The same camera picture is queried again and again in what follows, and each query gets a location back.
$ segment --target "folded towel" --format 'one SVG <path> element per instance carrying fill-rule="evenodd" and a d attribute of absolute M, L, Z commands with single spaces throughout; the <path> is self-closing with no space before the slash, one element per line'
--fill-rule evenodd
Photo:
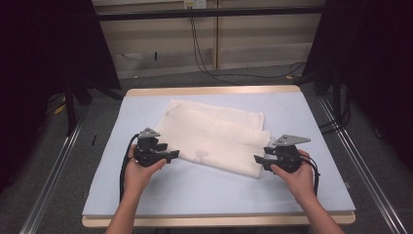
<path fill-rule="evenodd" d="M 262 124 L 262 114 L 173 100 L 156 131 L 169 150 L 180 150 L 180 158 L 259 177 L 253 156 L 264 155 L 270 141 L 269 132 L 257 129 Z"/>

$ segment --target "cable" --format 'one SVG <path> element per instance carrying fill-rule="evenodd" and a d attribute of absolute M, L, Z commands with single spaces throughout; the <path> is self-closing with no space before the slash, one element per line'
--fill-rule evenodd
<path fill-rule="evenodd" d="M 319 176 L 321 176 L 320 174 L 319 174 L 319 167 L 317 166 L 317 163 L 316 163 L 316 161 L 314 161 L 314 159 L 312 159 L 312 158 L 310 158 L 310 157 L 308 157 L 310 160 L 307 160 L 307 159 L 303 159 L 303 158 L 301 158 L 301 160 L 303 161 L 303 162 L 305 162 L 306 164 L 309 164 L 312 168 L 313 168 L 313 170 L 314 170 L 314 192 L 315 192 L 315 194 L 316 194 L 316 196 L 317 196 L 317 193 L 318 193 L 318 190 L 319 190 Z"/>
<path fill-rule="evenodd" d="M 190 21 L 191 21 L 191 27 L 192 27 L 192 40 L 193 40 L 193 43 L 194 43 L 195 62 L 197 63 L 197 66 L 200 69 L 200 71 L 202 71 L 205 75 L 211 77 L 212 79 L 214 79 L 216 81 L 220 81 L 220 82 L 228 83 L 228 84 L 231 84 L 231 85 L 239 86 L 238 84 L 235 84 L 235 83 L 232 83 L 232 82 L 229 82 L 229 81 L 220 80 L 220 79 L 216 78 L 214 75 L 212 75 L 207 70 L 207 68 L 205 66 L 205 63 L 204 63 L 203 56 L 201 55 L 200 44 L 198 43 L 197 29 L 195 28 L 194 19 L 190 18 Z M 198 54 L 200 55 L 200 59 L 201 59 L 201 62 L 203 64 L 204 70 L 201 69 L 200 64 L 198 63 L 197 48 L 198 48 Z"/>
<path fill-rule="evenodd" d="M 350 107 L 350 93 L 349 93 L 349 90 L 346 89 L 346 102 L 344 104 L 343 113 L 341 113 L 341 116 L 340 116 L 340 118 L 342 119 L 341 123 L 334 120 L 334 121 L 330 121 L 328 123 L 319 125 L 320 129 L 323 129 L 330 125 L 338 125 L 338 127 L 333 127 L 332 129 L 323 131 L 321 133 L 325 135 L 325 134 L 333 133 L 337 130 L 343 129 L 349 124 L 351 116 L 352 116 L 352 109 Z"/>
<path fill-rule="evenodd" d="M 200 45 L 198 42 L 198 36 L 197 36 L 197 29 L 195 27 L 195 22 L 193 18 L 190 18 L 191 20 L 191 27 L 192 27 L 192 37 L 193 37 L 193 42 L 194 42 L 194 54 L 195 54 L 195 61 L 197 63 L 198 68 L 206 75 L 210 76 L 211 78 L 213 78 L 214 80 L 220 81 L 220 82 L 225 82 L 225 83 L 229 83 L 232 85 L 238 85 L 232 82 L 228 82 L 228 81 L 224 81 L 224 80 L 220 80 L 216 77 L 219 76 L 244 76 L 244 77 L 257 77 L 257 78 L 264 78 L 264 79 L 275 79 L 275 78 L 282 78 L 285 77 L 287 75 L 293 74 L 296 70 L 298 70 L 299 68 L 301 68 L 304 64 L 306 64 L 305 61 L 300 61 L 300 62 L 294 62 L 293 64 L 290 65 L 290 70 L 288 73 L 282 74 L 282 75 L 277 75 L 277 76 L 261 76 L 261 75 L 252 75 L 252 74 L 238 74 L 238 73 L 224 73 L 224 74 L 212 74 L 210 73 L 204 63 L 203 57 L 201 55 L 201 50 L 200 50 Z M 197 49 L 198 49 L 198 54 L 200 55 L 200 59 L 201 59 L 201 63 L 202 66 L 204 68 L 204 70 L 201 69 L 201 66 L 199 65 L 198 62 L 198 56 L 197 56 Z M 296 68 L 292 69 L 292 66 L 295 64 L 300 64 L 299 66 L 297 66 Z"/>
<path fill-rule="evenodd" d="M 131 144 L 133 141 L 139 137 L 139 134 L 133 136 L 131 138 L 130 143 L 128 144 L 128 149 L 127 152 L 125 153 L 124 161 L 122 163 L 122 169 L 121 169 L 121 174 L 119 175 L 119 203 L 121 203 L 122 198 L 124 197 L 124 191 L 125 191 L 125 171 L 127 169 L 128 162 L 130 158 L 128 157 L 129 151 L 131 150 Z"/>

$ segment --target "electrical outlet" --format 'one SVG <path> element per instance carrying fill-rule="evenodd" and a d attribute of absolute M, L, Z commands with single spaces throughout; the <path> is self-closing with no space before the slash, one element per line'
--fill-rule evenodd
<path fill-rule="evenodd" d="M 195 0 L 184 0 L 183 9 L 195 9 Z"/>
<path fill-rule="evenodd" d="M 195 0 L 195 9 L 206 9 L 207 0 Z"/>

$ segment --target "metal frame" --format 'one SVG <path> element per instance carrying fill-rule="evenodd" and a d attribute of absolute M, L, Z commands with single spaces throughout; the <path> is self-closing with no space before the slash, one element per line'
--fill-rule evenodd
<path fill-rule="evenodd" d="M 208 17 L 241 17 L 266 15 L 301 15 L 320 14 L 327 8 L 324 6 L 302 7 L 273 7 L 273 8 L 221 8 L 221 9 L 192 9 L 153 12 L 126 12 L 126 13 L 97 13 L 101 21 L 109 20 L 154 20 L 177 18 L 208 18 Z"/>
<path fill-rule="evenodd" d="M 343 146 L 346 148 L 346 151 L 353 164 L 355 165 L 358 174 L 363 180 L 368 192 L 376 203 L 377 208 L 392 230 L 392 233 L 407 234 L 408 232 L 404 227 L 397 211 L 381 189 L 380 185 L 368 169 L 367 165 L 364 163 L 361 154 L 357 150 L 347 131 L 344 128 L 341 128 L 341 125 L 336 121 L 331 103 L 325 97 L 321 97 L 319 101 L 325 111 L 325 114 L 336 130 L 337 136 L 340 138 Z"/>
<path fill-rule="evenodd" d="M 60 149 L 60 152 L 56 158 L 56 162 L 52 168 L 52 171 L 49 174 L 49 177 L 46 180 L 46 183 L 39 197 L 37 198 L 36 203 L 31 208 L 30 214 L 26 218 L 23 224 L 23 227 L 20 230 L 20 234 L 36 233 L 37 228 L 39 227 L 40 221 L 42 220 L 42 217 L 46 211 L 46 208 L 48 207 L 49 202 L 52 199 L 52 194 L 58 183 L 60 174 L 63 171 L 64 165 L 66 164 L 66 161 L 68 157 L 70 156 L 70 152 L 83 126 L 83 122 L 85 120 L 87 111 L 88 111 L 88 107 L 86 106 L 73 132 L 71 133 L 70 136 L 66 137 L 63 147 Z"/>

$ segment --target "wooden table edge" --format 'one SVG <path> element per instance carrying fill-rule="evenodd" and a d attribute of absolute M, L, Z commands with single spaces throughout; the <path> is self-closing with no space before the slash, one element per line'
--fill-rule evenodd
<path fill-rule="evenodd" d="M 294 85 L 284 86 L 225 86 L 225 87 L 189 87 L 189 88 L 154 88 L 131 89 L 126 97 L 173 96 L 173 95 L 220 95 L 220 94 L 264 94 L 280 92 L 301 92 Z"/>
<path fill-rule="evenodd" d="M 354 212 L 334 213 L 332 218 L 340 225 L 356 221 Z M 104 228 L 110 223 L 108 216 L 88 216 L 82 218 L 86 227 Z M 225 226 L 287 226 L 309 225 L 303 214 L 238 215 L 238 216 L 182 216 L 182 217 L 138 217 L 136 227 L 225 227 Z"/>

